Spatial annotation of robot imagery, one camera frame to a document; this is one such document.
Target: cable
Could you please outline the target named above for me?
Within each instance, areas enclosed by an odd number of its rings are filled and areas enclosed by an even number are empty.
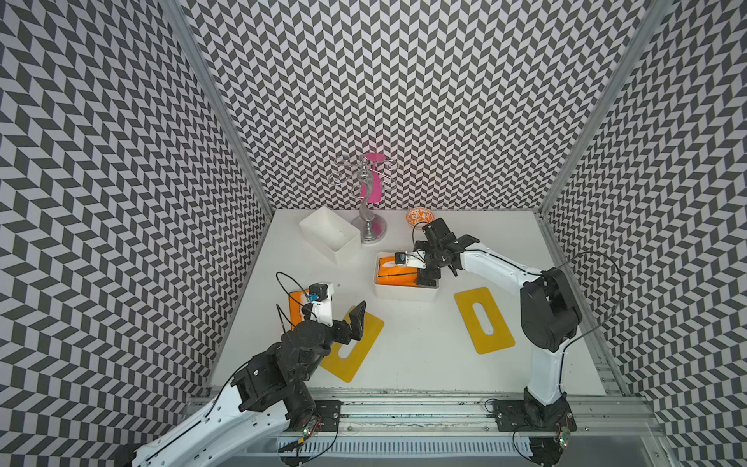
[[[321,415],[319,415],[319,414],[315,414],[315,415],[317,416],[317,422],[314,424],[314,429],[311,430],[311,433],[309,433],[309,438],[311,438],[314,435],[314,433],[317,432],[317,428],[319,428],[319,423],[321,423],[321,421],[322,421],[322,416]]]
[[[526,460],[528,460],[528,461],[529,461],[529,462],[531,462],[532,464],[535,464],[535,465],[536,465],[536,464],[537,464],[536,462],[534,462],[533,460],[531,460],[531,459],[530,459],[529,457],[526,457],[525,455],[523,455],[523,454],[521,453],[521,451],[520,451],[520,450],[518,449],[518,447],[516,446],[516,441],[515,441],[515,438],[516,438],[516,432],[518,431],[518,429],[519,429],[519,428],[524,428],[524,427],[528,427],[528,428],[531,428],[531,426],[530,426],[530,425],[518,425],[518,426],[517,426],[516,428],[514,428],[514,432],[513,432],[513,434],[511,435],[511,444],[513,445],[514,449],[516,449],[516,452],[518,452],[518,455],[519,455],[519,456],[522,456],[523,458],[525,458]]]
[[[278,281],[278,283],[280,284],[280,288],[282,289],[282,291],[284,291],[284,292],[285,292],[285,294],[286,294],[286,295],[288,295],[288,298],[290,298],[290,299],[291,299],[291,300],[293,300],[294,302],[298,303],[298,304],[299,304],[300,306],[303,306],[303,305],[301,304],[301,302],[300,302],[300,301],[298,301],[298,300],[296,300],[295,298],[293,298],[293,295],[291,295],[291,293],[290,293],[290,292],[288,292],[287,290],[285,290],[285,287],[283,287],[283,284],[282,284],[282,282],[280,282],[280,277],[279,277],[279,276],[280,276],[280,274],[282,274],[283,276],[285,276],[285,277],[289,278],[290,280],[292,280],[293,282],[295,282],[295,283],[296,283],[296,285],[298,285],[298,288],[300,288],[300,289],[301,289],[301,292],[303,292],[303,294],[304,294],[304,295],[306,296],[306,299],[307,299],[308,301],[311,301],[311,300],[309,300],[309,294],[307,294],[307,293],[306,293],[306,289],[305,289],[305,288],[303,288],[303,287],[301,287],[301,284],[299,284],[297,280],[295,280],[295,279],[294,279],[293,277],[291,277],[291,276],[287,275],[286,273],[283,273],[283,272],[281,272],[281,271],[278,271],[278,272],[276,272],[276,273],[275,273],[275,279],[276,279],[276,280]]]
[[[491,400],[495,400],[496,402],[498,402],[498,399],[496,399],[496,398],[489,398],[488,400],[486,400],[485,402],[483,402],[483,407],[485,407],[485,411],[487,413],[491,413],[491,414],[495,415],[495,412],[493,412],[492,410],[490,410],[488,408],[488,402],[490,402]]]
[[[417,272],[414,273],[401,273],[401,274],[379,274],[376,277],[397,277],[397,276],[414,276]]]
[[[332,420],[332,421],[335,421],[335,419],[334,419],[334,418],[331,418],[331,417],[322,417],[322,418],[327,418],[328,420]],[[334,446],[334,445],[335,445],[335,441],[337,441],[337,436],[338,436],[339,434],[340,434],[340,420],[338,419],[338,420],[337,420],[337,431],[335,431],[335,438],[334,438],[334,439],[332,440],[332,444],[330,444],[329,446],[327,446],[327,447],[326,447],[326,449],[325,449],[324,451],[321,451],[321,452],[320,452],[319,454],[317,454],[316,456],[314,456],[314,457],[312,457],[311,459],[309,459],[309,460],[307,460],[306,462],[304,462],[304,465],[305,465],[305,464],[307,464],[307,463],[310,463],[310,462],[311,462],[312,460],[316,459],[317,457],[319,457],[319,456],[321,456],[322,454],[324,454],[324,453],[326,453],[327,451],[329,451],[329,449],[330,449],[330,448],[331,448],[332,446]]]
[[[508,264],[512,265],[513,267],[515,267],[516,269],[520,270],[521,272],[523,272],[525,274],[529,274],[530,276],[537,276],[537,277],[544,276],[544,274],[531,273],[528,270],[522,269],[521,267],[513,264],[511,261],[509,261],[509,260],[507,260],[505,258],[501,258],[500,256],[494,255],[493,253],[488,253],[485,250],[477,250],[477,249],[465,250],[465,253],[470,252],[470,251],[479,251],[480,253],[485,253],[486,255],[492,256],[493,258],[500,259],[502,262],[508,263]]]
[[[280,326],[282,326],[282,333],[285,334],[286,333],[286,331],[285,331],[285,324],[282,322],[282,319],[285,318],[285,320],[288,322],[288,324],[291,325],[291,329],[294,328],[294,324],[293,324],[293,322],[291,320],[288,319],[288,316],[282,311],[282,309],[280,308],[280,305],[278,305],[277,303],[275,303],[275,307],[278,310],[278,318],[280,318]]]
[[[223,386],[221,386],[221,387],[220,387],[220,391],[218,391],[218,395],[217,395],[217,396],[215,396],[215,399],[213,399],[213,405],[211,405],[211,406],[210,406],[210,410],[208,410],[208,413],[204,414],[204,417],[207,417],[208,415],[210,415],[210,412],[212,412],[212,411],[213,411],[213,409],[215,408],[215,404],[216,404],[216,403],[218,402],[218,399],[220,399],[220,394],[221,394],[221,393],[223,392],[223,390],[224,390],[224,389],[226,388],[226,384],[228,384],[230,380],[233,380],[233,377],[234,377],[234,376],[236,376],[236,374],[237,374],[237,373],[238,373],[239,371],[243,370],[243,369],[244,369],[244,367],[245,367],[245,366],[247,366],[247,365],[249,364],[249,362],[245,362],[245,363],[244,363],[244,364],[242,364],[242,365],[241,365],[240,367],[236,368],[236,371],[234,371],[234,372],[233,372],[233,374],[232,374],[232,375],[231,375],[231,376],[230,376],[230,377],[229,377],[229,378],[228,378],[228,379],[226,380],[226,382],[225,382],[225,383],[223,384]]]
[[[161,449],[159,449],[155,453],[151,454],[149,457],[146,457],[145,461],[147,462],[147,461],[151,460],[153,457],[158,456],[161,453],[162,450],[164,450],[164,449],[168,448],[169,446],[171,446],[171,444],[173,444],[174,441],[176,441],[177,439],[181,438],[183,435],[186,435],[187,433],[189,433],[189,431],[192,428],[195,428],[197,425],[199,425],[201,423],[202,423],[202,420],[198,420],[197,423],[195,423],[194,425],[192,425],[188,429],[182,431],[180,434],[176,435],[176,437],[172,438],[171,441],[169,441],[168,443],[164,443],[164,445],[161,446]]]
[[[285,323],[282,320],[282,313],[280,312],[280,305],[278,307],[278,319],[280,320],[280,327],[282,327],[282,333],[285,334],[288,331],[285,330]]]
[[[608,322],[608,320],[609,320],[609,319],[610,319],[610,318],[611,318],[612,316],[616,315],[616,314],[617,314],[617,313],[618,313],[618,312],[620,311],[620,304],[621,304],[621,302],[622,302],[622,292],[623,292],[623,290],[624,290],[624,287],[625,287],[625,284],[624,284],[624,280],[623,280],[623,276],[622,276],[622,271],[620,270],[620,267],[619,267],[619,266],[617,265],[617,262],[615,262],[615,261],[614,261],[614,260],[612,259],[612,257],[611,257],[610,255],[608,255],[608,254],[606,254],[606,253],[602,253],[601,251],[591,251],[591,250],[584,250],[584,251],[582,251],[582,252],[579,252],[579,253],[578,253],[577,255],[575,255],[575,256],[574,256],[573,258],[569,259],[568,261],[566,261],[566,262],[562,263],[562,264],[561,264],[560,266],[558,266],[558,268],[560,269],[561,267],[563,267],[563,266],[565,266],[566,264],[568,264],[568,263],[570,263],[570,262],[574,261],[575,259],[577,259],[577,258],[578,258],[579,256],[581,256],[581,255],[589,255],[589,254],[591,254],[591,255],[599,255],[599,256],[603,256],[603,257],[604,257],[604,258],[605,258],[605,259],[606,259],[607,261],[609,261],[610,263],[612,263],[612,266],[614,266],[614,267],[615,267],[615,270],[617,271],[617,275],[618,275],[618,276],[620,277],[620,298],[619,298],[619,300],[617,300],[617,303],[615,303],[615,306],[614,306],[614,307],[612,308],[612,311],[610,312],[610,315],[609,315],[609,316],[607,316],[607,317],[606,317],[605,319],[603,319],[602,321],[599,321],[599,323],[597,323],[597,325],[596,325],[596,326],[594,326],[594,327],[593,327],[593,328],[591,328],[590,330],[586,331],[586,332],[585,332],[584,334],[582,334],[582,335],[579,335],[579,336],[578,336],[577,338],[575,338],[575,339],[573,339],[572,341],[570,341],[570,342],[568,343],[568,345],[566,345],[566,346],[565,346],[565,347],[563,348],[563,350],[562,350],[562,353],[560,354],[560,376],[558,377],[558,391],[559,391],[559,392],[560,392],[561,394],[562,394],[562,389],[561,389],[561,382],[562,382],[562,365],[563,365],[563,362],[565,361],[565,351],[566,351],[566,350],[568,349],[568,347],[572,346],[572,345],[573,345],[573,344],[574,344],[574,343],[575,343],[576,341],[580,341],[581,339],[585,338],[585,337],[586,337],[586,336],[588,336],[589,334],[591,334],[591,333],[593,333],[594,331],[596,331],[596,330],[597,330],[597,329],[599,328],[599,326],[601,326],[602,324],[604,324],[604,323]]]
[[[415,229],[418,228],[419,225],[422,223],[429,224],[430,222],[426,222],[425,220],[421,220],[420,222],[415,223],[414,226],[412,226],[412,249],[415,249]]]

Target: chevron patterned wall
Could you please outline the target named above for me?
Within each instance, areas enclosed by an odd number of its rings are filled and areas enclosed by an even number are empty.
[[[0,465],[104,465],[207,384],[265,219],[154,0],[0,17]]]
[[[369,150],[381,208],[534,208],[649,0],[182,0],[276,208],[356,207],[336,158]]]
[[[604,325],[687,466],[747,466],[747,7],[676,2],[562,194],[566,252],[625,274]],[[579,268],[609,313],[609,264]]]

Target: white plastic container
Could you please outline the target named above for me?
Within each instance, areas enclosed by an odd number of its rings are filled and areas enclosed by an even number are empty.
[[[438,280],[435,287],[405,287],[403,285],[380,285],[377,281],[379,276],[379,260],[394,253],[382,252],[376,255],[373,264],[373,292],[378,298],[385,300],[405,300],[409,302],[433,302],[438,293]]]
[[[361,231],[327,207],[298,225],[306,241],[336,265],[347,263],[361,249]]]

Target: orange patterned bowl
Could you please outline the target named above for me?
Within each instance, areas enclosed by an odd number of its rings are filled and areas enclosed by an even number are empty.
[[[430,223],[433,222],[436,219],[436,216],[433,215],[433,211],[426,208],[413,208],[407,211],[407,223],[410,224],[411,227],[415,227],[418,222],[426,222]],[[418,226],[419,229],[422,229],[425,224],[422,223]]]

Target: yellow plastic board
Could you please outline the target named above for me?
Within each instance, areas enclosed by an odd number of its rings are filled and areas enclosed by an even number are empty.
[[[472,338],[472,344],[477,353],[483,354],[507,349],[516,345],[516,341],[500,314],[498,305],[493,300],[493,295],[487,287],[475,288],[465,292],[454,294],[454,300],[462,313],[462,319],[467,326],[467,331]],[[492,334],[485,334],[477,315],[474,312],[474,304],[480,303],[488,315],[490,324],[493,326]]]
[[[345,315],[345,321],[350,322],[350,318]],[[340,357],[342,344],[332,344],[332,351],[322,360],[321,367],[329,373],[343,380],[345,383],[353,381],[353,378],[361,368],[363,360],[368,355],[369,350],[374,346],[374,342],[379,337],[381,330],[384,329],[384,321],[377,316],[366,312],[363,320],[363,338],[356,342],[350,341],[349,345],[355,345],[350,351],[347,358]]]

